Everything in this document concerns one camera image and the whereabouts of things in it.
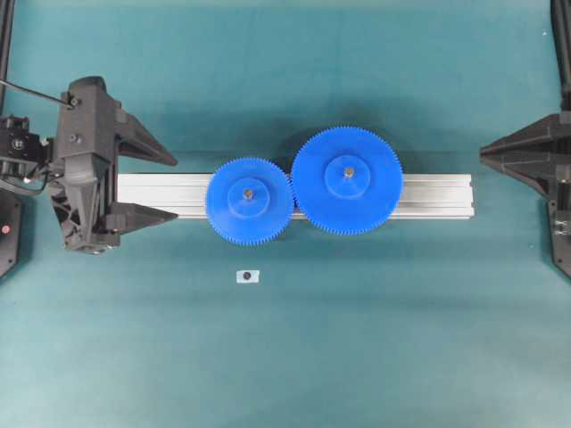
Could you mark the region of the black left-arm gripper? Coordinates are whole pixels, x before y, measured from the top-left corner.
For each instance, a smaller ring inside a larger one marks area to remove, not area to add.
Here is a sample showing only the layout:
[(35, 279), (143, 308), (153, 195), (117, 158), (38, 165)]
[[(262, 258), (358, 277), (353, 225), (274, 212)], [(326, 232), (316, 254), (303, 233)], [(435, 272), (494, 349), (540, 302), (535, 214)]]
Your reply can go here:
[(171, 167), (178, 160), (133, 115), (118, 111), (115, 125), (119, 105), (108, 95), (104, 79), (75, 80), (62, 99), (70, 106), (58, 113), (48, 194), (64, 248), (100, 254), (119, 244), (113, 233), (124, 235), (177, 219), (176, 213), (136, 203), (111, 204), (115, 140), (119, 156)]

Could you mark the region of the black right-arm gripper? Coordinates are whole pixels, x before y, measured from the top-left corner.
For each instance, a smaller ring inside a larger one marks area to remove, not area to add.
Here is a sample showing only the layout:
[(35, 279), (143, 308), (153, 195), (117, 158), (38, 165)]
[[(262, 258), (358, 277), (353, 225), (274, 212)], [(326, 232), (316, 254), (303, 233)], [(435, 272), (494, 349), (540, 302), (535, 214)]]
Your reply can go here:
[[(547, 143), (548, 152), (523, 151)], [(570, 236), (570, 111), (545, 116), (482, 147), (479, 159), (549, 199), (551, 233)]]

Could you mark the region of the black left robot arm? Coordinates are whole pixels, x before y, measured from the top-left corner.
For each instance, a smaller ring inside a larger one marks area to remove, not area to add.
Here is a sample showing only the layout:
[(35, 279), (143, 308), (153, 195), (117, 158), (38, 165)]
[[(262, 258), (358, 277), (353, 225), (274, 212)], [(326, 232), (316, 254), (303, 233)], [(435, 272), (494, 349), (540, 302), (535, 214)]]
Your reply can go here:
[(118, 200), (121, 156), (175, 166), (177, 160), (111, 97), (103, 78), (70, 83), (56, 99), (56, 135), (42, 139), (26, 118), (1, 119), (1, 188), (37, 196), (47, 191), (68, 251), (99, 254), (120, 238), (177, 214)]

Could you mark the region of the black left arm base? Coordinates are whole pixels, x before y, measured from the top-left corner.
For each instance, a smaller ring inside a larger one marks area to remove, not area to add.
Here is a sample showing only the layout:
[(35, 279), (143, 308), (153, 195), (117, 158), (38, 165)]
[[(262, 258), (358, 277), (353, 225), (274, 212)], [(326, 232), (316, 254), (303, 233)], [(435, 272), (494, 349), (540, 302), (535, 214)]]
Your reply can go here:
[(18, 263), (23, 205), (14, 193), (2, 189), (0, 210), (0, 274), (4, 277)]

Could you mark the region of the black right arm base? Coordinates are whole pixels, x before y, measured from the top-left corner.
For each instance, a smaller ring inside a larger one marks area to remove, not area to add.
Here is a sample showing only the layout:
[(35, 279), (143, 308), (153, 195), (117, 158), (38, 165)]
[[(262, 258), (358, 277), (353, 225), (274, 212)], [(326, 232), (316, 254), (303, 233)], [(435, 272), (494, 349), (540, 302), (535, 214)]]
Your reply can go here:
[(555, 267), (570, 281), (570, 236), (560, 233), (550, 234), (551, 257)]

